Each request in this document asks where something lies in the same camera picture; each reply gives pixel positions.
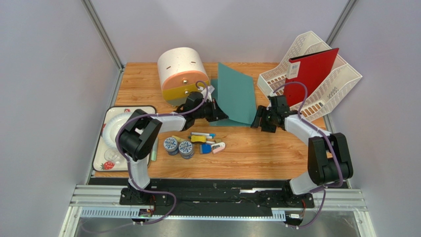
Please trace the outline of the teal file folder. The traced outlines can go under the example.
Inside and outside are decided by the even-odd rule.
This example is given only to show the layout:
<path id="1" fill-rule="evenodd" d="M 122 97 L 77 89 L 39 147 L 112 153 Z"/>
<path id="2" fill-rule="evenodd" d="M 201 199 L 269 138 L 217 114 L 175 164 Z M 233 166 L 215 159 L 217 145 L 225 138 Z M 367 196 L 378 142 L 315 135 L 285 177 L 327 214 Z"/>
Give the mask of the teal file folder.
<path id="1" fill-rule="evenodd" d="M 250 127 L 256 114 L 253 78 L 222 63 L 218 63 L 218 77 L 211 80 L 214 98 L 228 119 L 214 121 L 210 126 Z"/>

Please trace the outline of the red file folder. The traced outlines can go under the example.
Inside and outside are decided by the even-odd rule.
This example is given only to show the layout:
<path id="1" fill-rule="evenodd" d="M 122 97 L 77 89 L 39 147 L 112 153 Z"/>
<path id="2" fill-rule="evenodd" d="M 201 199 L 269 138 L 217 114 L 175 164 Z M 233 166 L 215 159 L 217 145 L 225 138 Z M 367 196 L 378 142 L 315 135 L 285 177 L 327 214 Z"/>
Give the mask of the red file folder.
<path id="1" fill-rule="evenodd" d="M 290 107 L 304 99 L 305 90 L 297 82 L 303 83 L 307 88 L 307 95 L 311 95 L 330 74 L 338 51 L 338 48 L 334 48 L 288 60 L 283 94 Z"/>

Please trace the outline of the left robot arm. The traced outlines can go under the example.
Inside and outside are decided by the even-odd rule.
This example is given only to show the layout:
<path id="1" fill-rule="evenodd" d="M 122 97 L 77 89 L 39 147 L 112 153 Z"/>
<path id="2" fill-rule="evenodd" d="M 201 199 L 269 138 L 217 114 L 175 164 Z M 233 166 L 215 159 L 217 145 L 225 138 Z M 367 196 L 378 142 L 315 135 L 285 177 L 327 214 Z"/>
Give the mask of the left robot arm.
<path id="1" fill-rule="evenodd" d="M 118 151 L 127 161 L 128 186 L 122 189 L 120 204 L 148 204 L 151 196 L 147 156 L 151 153 L 159 133 L 185 131 L 195 120 L 208 122 L 228 119 L 215 99 L 200 92 L 192 92 L 185 103 L 169 114 L 148 114 L 137 109 L 118 131 L 115 141 Z"/>

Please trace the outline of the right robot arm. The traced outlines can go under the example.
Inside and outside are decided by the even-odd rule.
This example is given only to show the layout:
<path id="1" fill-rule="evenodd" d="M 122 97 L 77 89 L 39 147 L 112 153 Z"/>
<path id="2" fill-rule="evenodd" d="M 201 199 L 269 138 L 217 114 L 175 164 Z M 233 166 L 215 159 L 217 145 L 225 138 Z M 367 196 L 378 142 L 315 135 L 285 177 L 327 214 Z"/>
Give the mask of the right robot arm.
<path id="1" fill-rule="evenodd" d="M 340 187 L 354 174 L 346 136 L 331 133 L 309 122 L 301 112 L 291 110 L 285 96 L 270 96 L 269 106 L 258 106 L 252 128 L 274 133 L 278 128 L 295 135 L 308 148 L 307 171 L 287 180 L 282 200 L 296 206 L 310 193 L 324 187 Z"/>

